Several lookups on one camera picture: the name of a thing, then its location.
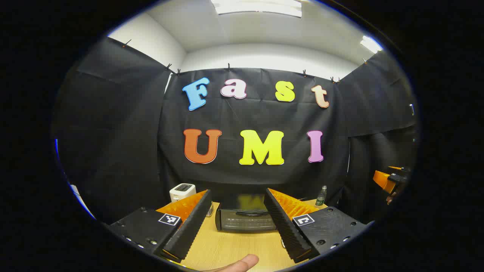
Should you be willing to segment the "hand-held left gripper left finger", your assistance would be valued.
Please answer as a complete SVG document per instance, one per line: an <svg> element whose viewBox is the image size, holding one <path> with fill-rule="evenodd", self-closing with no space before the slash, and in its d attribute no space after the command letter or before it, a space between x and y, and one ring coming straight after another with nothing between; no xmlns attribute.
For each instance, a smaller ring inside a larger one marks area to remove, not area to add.
<svg viewBox="0 0 484 272"><path fill-rule="evenodd" d="M150 255L181 262L211 205L212 192L207 189L157 210L139 208L107 229Z"/></svg>

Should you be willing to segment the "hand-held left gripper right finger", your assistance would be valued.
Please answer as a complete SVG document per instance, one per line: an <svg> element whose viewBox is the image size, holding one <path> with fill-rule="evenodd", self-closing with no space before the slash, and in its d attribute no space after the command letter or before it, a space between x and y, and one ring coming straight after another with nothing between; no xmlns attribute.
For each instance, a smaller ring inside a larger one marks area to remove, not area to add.
<svg viewBox="0 0 484 272"><path fill-rule="evenodd" d="M271 188L265 191L264 205L295 263L329 255L374 223L363 224L332 206L317 209Z"/></svg>

